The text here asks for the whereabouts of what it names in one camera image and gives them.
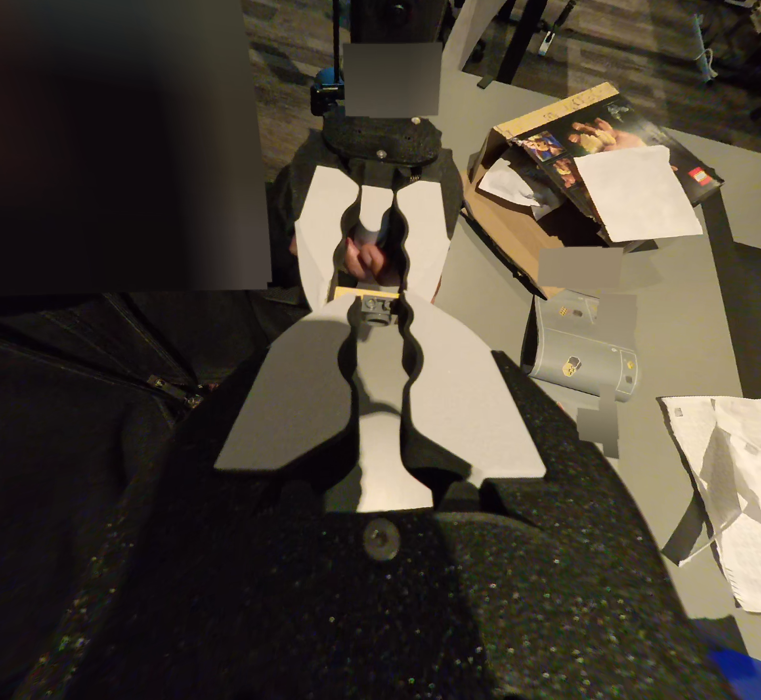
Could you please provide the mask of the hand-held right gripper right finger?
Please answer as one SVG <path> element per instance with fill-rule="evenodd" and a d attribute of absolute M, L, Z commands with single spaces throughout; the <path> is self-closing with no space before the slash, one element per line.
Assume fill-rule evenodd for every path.
<path fill-rule="evenodd" d="M 412 436 L 469 482 L 544 478 L 547 468 L 490 346 L 414 293 L 404 294 L 401 307 Z"/>

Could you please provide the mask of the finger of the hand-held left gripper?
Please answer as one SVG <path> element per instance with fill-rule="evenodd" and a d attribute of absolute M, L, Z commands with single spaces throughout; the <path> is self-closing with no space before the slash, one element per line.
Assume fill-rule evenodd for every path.
<path fill-rule="evenodd" d="M 344 243 L 342 219 L 358 198 L 358 184 L 343 170 L 317 166 L 294 230 L 300 285 L 309 308 L 328 301 L 337 272 L 337 249 Z"/>
<path fill-rule="evenodd" d="M 403 291 L 427 300 L 438 293 L 451 246 L 439 182 L 413 182 L 395 195 L 393 266 Z"/>

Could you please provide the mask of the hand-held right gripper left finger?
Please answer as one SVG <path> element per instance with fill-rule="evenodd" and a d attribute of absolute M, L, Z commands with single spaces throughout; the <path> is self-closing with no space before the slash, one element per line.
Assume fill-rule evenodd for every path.
<path fill-rule="evenodd" d="M 357 296 L 309 313 L 271 345 L 214 463 L 268 475 L 358 460 Z"/>

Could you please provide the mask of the small dark grey toy brick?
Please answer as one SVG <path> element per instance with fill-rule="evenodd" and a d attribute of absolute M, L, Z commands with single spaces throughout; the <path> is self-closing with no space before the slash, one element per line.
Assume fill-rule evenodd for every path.
<path fill-rule="evenodd" d="M 390 326 L 398 323 L 398 299 L 388 296 L 363 295 L 360 320 L 370 326 Z"/>

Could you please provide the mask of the blue plastic bin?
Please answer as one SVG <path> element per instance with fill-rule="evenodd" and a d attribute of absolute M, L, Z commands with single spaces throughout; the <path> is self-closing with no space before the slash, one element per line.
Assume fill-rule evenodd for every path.
<path fill-rule="evenodd" d="M 740 635 L 705 637 L 709 657 L 741 699 L 760 699 L 760 662 L 747 653 Z"/>

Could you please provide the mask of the black stand with blue knob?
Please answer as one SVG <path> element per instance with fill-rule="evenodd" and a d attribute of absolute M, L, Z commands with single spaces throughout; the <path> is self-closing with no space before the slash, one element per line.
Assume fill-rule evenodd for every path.
<path fill-rule="evenodd" d="M 341 0 L 332 0 L 332 54 L 333 65 L 319 71 L 310 86 L 310 111 L 323 116 L 345 99 L 345 83 L 341 66 Z"/>

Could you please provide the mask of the person's black jacket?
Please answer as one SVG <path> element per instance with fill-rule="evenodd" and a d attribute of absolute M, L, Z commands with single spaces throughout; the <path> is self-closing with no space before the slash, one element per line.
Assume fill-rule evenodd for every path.
<path fill-rule="evenodd" d="M 2 698 L 69 682 L 176 429 L 303 313 L 297 287 L 2 296 Z"/>

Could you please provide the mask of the open cardboard toy box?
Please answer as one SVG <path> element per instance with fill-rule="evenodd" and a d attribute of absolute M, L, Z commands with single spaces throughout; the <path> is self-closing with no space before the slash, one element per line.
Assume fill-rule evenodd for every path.
<path fill-rule="evenodd" d="M 724 179 L 605 82 L 497 124 L 473 161 L 465 210 L 544 299 L 539 255 L 573 247 L 632 252 L 702 233 L 696 207 Z"/>

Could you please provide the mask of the crumpled white paper bags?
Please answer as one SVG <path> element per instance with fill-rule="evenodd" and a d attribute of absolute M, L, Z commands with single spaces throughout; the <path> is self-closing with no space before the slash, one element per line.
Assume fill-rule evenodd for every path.
<path fill-rule="evenodd" d="M 661 397 L 692 483 L 692 500 L 662 554 L 684 566 L 711 549 L 742 610 L 760 612 L 760 399 Z"/>

